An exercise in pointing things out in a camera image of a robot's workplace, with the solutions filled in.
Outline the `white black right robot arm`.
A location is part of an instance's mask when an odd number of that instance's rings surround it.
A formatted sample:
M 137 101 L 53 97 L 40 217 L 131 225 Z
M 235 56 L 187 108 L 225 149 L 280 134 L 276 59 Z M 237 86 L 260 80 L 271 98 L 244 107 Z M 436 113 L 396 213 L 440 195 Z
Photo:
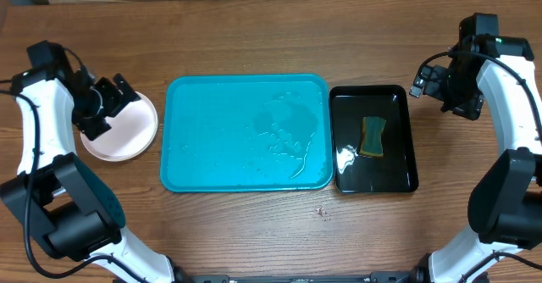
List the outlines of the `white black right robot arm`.
M 488 269 L 541 243 L 541 98 L 534 53 L 525 38 L 502 36 L 494 14 L 475 13 L 459 24 L 448 67 L 420 64 L 409 91 L 442 102 L 442 111 L 470 120 L 489 108 L 499 157 L 471 192 L 467 226 L 414 267 L 411 282 L 486 282 Z

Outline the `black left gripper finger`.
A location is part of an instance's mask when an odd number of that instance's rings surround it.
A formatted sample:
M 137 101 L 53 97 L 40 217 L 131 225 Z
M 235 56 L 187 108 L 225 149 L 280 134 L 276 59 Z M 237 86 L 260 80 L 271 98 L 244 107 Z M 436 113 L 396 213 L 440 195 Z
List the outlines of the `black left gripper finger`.
M 114 109 L 123 109 L 129 103 L 141 100 L 136 91 L 120 73 L 113 77 L 113 81 L 117 86 L 117 97 L 114 101 Z
M 111 129 L 111 126 L 104 119 L 83 119 L 78 124 L 79 130 L 88 140 L 94 141 L 100 135 Z

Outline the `green yellow sponge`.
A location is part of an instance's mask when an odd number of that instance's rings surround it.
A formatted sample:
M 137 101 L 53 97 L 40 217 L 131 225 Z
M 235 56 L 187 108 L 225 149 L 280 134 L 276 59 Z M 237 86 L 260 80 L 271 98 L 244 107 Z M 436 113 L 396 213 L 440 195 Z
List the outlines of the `green yellow sponge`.
M 367 116 L 362 120 L 362 139 L 359 153 L 368 157 L 383 157 L 382 134 L 386 120 L 378 116 Z

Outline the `white plate with red squiggle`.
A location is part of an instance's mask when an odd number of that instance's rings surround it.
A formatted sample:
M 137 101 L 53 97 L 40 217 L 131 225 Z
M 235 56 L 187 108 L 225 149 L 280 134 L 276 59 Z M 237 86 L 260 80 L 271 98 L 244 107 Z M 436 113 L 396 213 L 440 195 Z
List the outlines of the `white plate with red squiggle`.
M 158 132 L 158 112 L 142 93 L 114 118 L 107 117 L 110 130 L 90 141 L 80 133 L 85 149 L 93 156 L 108 162 L 122 162 L 145 152 Z

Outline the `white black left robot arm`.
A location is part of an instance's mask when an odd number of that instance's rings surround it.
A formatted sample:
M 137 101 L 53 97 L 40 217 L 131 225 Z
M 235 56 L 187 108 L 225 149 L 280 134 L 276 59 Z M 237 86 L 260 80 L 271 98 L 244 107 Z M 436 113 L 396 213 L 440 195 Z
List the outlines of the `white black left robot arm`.
M 72 69 L 74 53 L 59 43 L 38 42 L 27 54 L 30 69 L 6 91 L 22 114 L 23 152 L 1 201 L 22 225 L 30 265 L 54 280 L 96 264 L 117 282 L 191 281 L 128 229 L 118 198 L 75 151 L 75 130 L 97 139 L 142 96 L 120 74 L 96 79 L 85 65 Z

